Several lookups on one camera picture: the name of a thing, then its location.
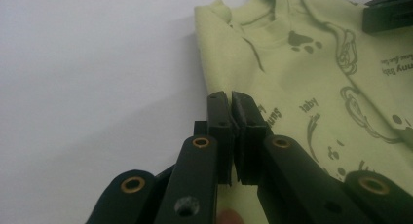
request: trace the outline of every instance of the light green fabric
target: light green fabric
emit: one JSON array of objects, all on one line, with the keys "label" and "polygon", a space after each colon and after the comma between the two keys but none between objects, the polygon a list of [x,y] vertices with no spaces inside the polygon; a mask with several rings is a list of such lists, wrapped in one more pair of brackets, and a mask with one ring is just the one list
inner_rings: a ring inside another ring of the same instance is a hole
[{"label": "light green fabric", "polygon": [[295,138],[332,177],[373,170],[413,194],[413,29],[365,34],[363,8],[346,0],[197,7],[207,88],[250,94],[273,132]]}]

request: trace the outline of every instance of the paw print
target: paw print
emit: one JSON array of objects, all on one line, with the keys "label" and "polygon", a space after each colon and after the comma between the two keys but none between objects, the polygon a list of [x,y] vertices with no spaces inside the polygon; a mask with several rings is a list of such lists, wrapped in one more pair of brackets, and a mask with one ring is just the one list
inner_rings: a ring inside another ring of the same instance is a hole
[{"label": "paw print", "polygon": [[295,52],[299,52],[303,48],[307,53],[312,54],[314,47],[322,48],[321,42],[314,42],[313,38],[297,34],[295,31],[289,32],[288,43],[292,46],[291,50]]}]

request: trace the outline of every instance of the white surface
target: white surface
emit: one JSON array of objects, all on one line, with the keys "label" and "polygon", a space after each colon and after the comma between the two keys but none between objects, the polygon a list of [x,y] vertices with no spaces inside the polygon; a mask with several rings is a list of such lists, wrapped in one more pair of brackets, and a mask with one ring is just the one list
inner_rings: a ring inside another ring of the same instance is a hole
[{"label": "white surface", "polygon": [[212,1],[0,0],[0,223],[84,223],[118,174],[174,164],[206,118]]}]

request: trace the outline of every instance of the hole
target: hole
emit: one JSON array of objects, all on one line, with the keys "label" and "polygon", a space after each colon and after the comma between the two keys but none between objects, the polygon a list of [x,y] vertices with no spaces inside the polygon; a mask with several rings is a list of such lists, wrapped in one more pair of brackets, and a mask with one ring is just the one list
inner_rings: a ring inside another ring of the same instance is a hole
[{"label": "hole", "polygon": [[135,193],[145,186],[145,179],[141,177],[130,177],[125,179],[121,184],[121,190],[124,193]]},{"label": "hole", "polygon": [[386,183],[374,177],[361,177],[358,183],[365,190],[377,195],[387,195],[390,192],[390,188]]},{"label": "hole", "polygon": [[288,140],[280,138],[273,139],[273,145],[279,148],[288,148],[289,146],[291,146]]},{"label": "hole", "polygon": [[194,197],[183,197],[176,201],[175,212],[180,217],[191,217],[200,211],[200,202]]},{"label": "hole", "polygon": [[192,141],[192,144],[198,148],[205,148],[209,146],[209,140],[207,138],[196,138]]},{"label": "hole", "polygon": [[342,212],[342,209],[341,209],[340,205],[338,205],[337,203],[332,202],[332,201],[327,201],[327,202],[324,204],[324,207],[325,207],[328,211],[333,212],[333,213],[339,214],[339,213]]}]

